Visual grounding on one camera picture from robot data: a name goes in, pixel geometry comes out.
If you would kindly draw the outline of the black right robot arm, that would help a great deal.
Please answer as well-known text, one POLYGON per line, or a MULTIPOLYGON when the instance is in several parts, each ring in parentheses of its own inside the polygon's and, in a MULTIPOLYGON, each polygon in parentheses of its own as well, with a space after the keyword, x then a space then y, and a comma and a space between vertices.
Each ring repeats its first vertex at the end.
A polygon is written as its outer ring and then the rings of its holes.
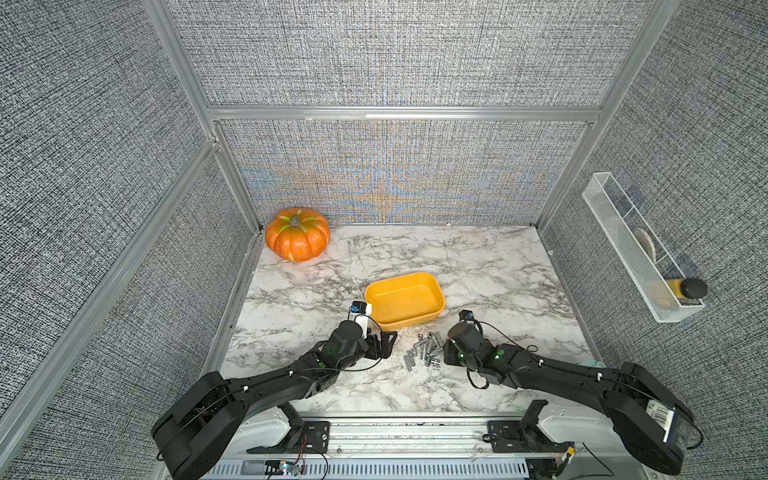
POLYGON ((576 365, 537 355, 517 344, 492 344, 476 320, 451 327, 444 361, 476 373, 490 385, 546 392, 589 407, 611 420, 628 453, 663 474, 678 475, 689 439, 698 428, 693 412, 642 366, 576 365))

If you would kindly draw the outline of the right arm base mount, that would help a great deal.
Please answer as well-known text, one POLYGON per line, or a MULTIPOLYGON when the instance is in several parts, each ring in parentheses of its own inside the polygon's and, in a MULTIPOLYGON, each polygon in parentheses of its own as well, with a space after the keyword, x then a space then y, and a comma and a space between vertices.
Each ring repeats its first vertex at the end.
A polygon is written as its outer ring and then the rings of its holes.
POLYGON ((539 417, 548 405, 547 400, 533 400, 519 419, 488 421, 482 441, 497 454, 520 454, 527 460, 561 461, 574 443, 556 442, 541 430, 539 417))

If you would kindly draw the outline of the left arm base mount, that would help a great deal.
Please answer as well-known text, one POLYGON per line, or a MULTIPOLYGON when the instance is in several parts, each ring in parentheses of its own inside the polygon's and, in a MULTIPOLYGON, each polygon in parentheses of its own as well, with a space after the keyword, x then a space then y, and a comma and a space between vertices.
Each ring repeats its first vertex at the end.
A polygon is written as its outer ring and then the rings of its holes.
POLYGON ((329 421, 307 421, 291 404, 283 404, 248 420, 255 435, 246 441, 245 451, 257 453, 298 453, 301 448, 326 453, 330 440, 329 421))

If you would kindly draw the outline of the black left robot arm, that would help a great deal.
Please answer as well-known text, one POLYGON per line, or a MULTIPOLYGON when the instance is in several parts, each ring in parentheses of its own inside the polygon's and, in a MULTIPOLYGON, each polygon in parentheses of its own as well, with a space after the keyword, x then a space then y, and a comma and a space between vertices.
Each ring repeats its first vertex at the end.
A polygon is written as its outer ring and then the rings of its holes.
POLYGON ((248 416, 327 390, 362 358, 389 358, 397 338, 395 332, 369 333, 344 320, 328 339, 285 367, 243 378, 204 374, 152 427, 158 459, 173 479, 201 478, 248 416))

